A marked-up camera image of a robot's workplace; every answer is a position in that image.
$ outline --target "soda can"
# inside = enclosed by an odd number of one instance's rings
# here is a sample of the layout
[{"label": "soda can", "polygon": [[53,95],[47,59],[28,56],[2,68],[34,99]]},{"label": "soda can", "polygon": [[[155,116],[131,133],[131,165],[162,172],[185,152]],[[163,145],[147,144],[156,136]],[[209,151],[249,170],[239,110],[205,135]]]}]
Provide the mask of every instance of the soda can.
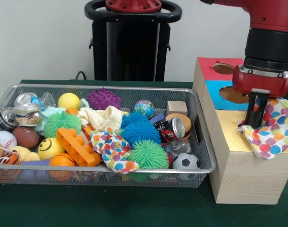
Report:
[{"label": "soda can", "polygon": [[0,109],[0,131],[12,132],[17,126],[18,123],[15,121],[12,108],[5,107]]},{"label": "soda can", "polygon": [[170,120],[160,120],[154,124],[161,135],[161,142],[168,143],[172,140],[182,140],[185,136],[185,126],[177,117]]}]

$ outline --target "orange ball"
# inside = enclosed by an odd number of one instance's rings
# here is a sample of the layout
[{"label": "orange ball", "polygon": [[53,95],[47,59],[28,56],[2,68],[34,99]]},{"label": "orange ball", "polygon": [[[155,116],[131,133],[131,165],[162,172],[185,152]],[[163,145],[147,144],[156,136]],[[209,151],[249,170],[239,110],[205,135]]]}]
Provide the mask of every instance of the orange ball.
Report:
[{"label": "orange ball", "polygon": [[55,155],[50,161],[50,166],[76,166],[76,162],[71,155],[63,153]]},{"label": "orange ball", "polygon": [[[55,155],[51,161],[50,166],[76,166],[76,162],[71,157],[71,155],[63,153],[59,155]],[[72,171],[57,171],[50,170],[49,171],[51,177],[55,178],[57,181],[68,181],[72,176]]]}]

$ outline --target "green tablecloth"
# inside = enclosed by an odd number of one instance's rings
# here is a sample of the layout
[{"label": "green tablecloth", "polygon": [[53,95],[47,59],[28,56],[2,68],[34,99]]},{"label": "green tablecloth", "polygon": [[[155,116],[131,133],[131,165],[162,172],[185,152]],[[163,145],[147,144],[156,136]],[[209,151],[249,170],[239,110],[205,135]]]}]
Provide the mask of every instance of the green tablecloth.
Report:
[{"label": "green tablecloth", "polygon": [[[23,83],[139,86],[135,82]],[[141,82],[143,87],[192,83]],[[0,184],[0,226],[288,226],[288,183],[278,205],[215,204],[209,178],[198,189]]]}]

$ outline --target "yellow ball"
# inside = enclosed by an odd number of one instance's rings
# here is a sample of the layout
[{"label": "yellow ball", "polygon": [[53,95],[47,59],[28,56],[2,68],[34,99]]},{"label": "yellow ball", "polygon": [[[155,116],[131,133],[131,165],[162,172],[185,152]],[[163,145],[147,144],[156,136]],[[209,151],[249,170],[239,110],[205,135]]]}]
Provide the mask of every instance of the yellow ball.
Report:
[{"label": "yellow ball", "polygon": [[23,162],[25,160],[25,156],[29,153],[31,153],[31,151],[28,148],[24,148],[21,146],[15,146],[10,148],[11,151],[15,151],[19,154],[19,161]]},{"label": "yellow ball", "polygon": [[64,149],[55,138],[46,138],[38,147],[41,160],[51,160],[52,157],[61,153],[64,153]]},{"label": "yellow ball", "polygon": [[37,153],[35,152],[30,152],[25,156],[24,161],[25,162],[30,162],[30,161],[40,161],[40,157]]},{"label": "yellow ball", "polygon": [[64,93],[58,99],[58,107],[79,110],[80,99],[73,93]]}]

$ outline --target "polka dot cloth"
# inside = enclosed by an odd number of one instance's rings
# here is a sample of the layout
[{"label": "polka dot cloth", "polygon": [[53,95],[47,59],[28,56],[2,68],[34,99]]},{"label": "polka dot cloth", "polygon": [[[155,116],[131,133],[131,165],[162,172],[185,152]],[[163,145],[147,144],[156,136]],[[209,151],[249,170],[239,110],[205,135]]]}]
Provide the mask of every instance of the polka dot cloth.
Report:
[{"label": "polka dot cloth", "polygon": [[115,173],[128,174],[139,169],[137,162],[127,161],[129,143],[116,135],[111,127],[92,131],[91,142],[93,150],[101,155],[106,166]]},{"label": "polka dot cloth", "polygon": [[288,100],[270,99],[261,127],[253,129],[244,125],[239,131],[244,133],[258,157],[271,159],[284,152],[288,148]]}]

